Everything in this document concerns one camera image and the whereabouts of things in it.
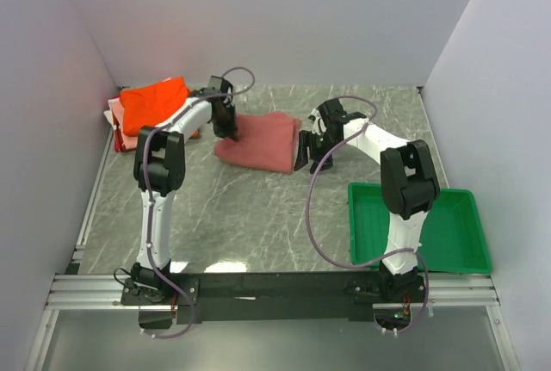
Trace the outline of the dusty pink t shirt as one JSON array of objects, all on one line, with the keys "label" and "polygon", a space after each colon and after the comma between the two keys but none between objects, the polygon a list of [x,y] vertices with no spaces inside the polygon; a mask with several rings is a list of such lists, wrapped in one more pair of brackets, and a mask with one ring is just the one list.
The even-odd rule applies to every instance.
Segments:
[{"label": "dusty pink t shirt", "polygon": [[300,119],[281,112],[239,114],[237,139],[225,138],[214,155],[227,164],[290,174],[300,131]]}]

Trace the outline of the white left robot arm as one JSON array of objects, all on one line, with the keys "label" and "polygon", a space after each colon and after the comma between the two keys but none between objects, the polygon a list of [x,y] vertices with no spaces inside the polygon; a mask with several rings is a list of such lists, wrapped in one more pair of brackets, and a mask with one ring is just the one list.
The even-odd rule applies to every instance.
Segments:
[{"label": "white left robot arm", "polygon": [[133,177],[142,200],[142,228],[127,289],[143,294],[151,303],[163,303],[175,292],[169,279],[170,218],[186,174],[185,143],[208,123],[219,138],[237,134],[233,93],[226,77],[212,76],[205,88],[192,91],[168,119],[139,130]]}]

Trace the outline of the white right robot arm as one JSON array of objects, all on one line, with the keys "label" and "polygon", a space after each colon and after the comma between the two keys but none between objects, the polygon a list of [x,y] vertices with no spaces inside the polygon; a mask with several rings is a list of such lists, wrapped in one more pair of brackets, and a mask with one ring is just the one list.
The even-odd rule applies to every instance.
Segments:
[{"label": "white right robot arm", "polygon": [[355,147],[380,166],[381,197],[389,212],[387,245],[378,263],[376,293],[396,301],[428,280],[418,273],[424,222],[440,195],[440,185],[427,143],[409,141],[376,126],[372,115],[349,113],[341,97],[329,99],[309,115],[311,130],[299,133],[294,169],[310,168],[311,184],[332,167],[334,153],[344,145]]}]

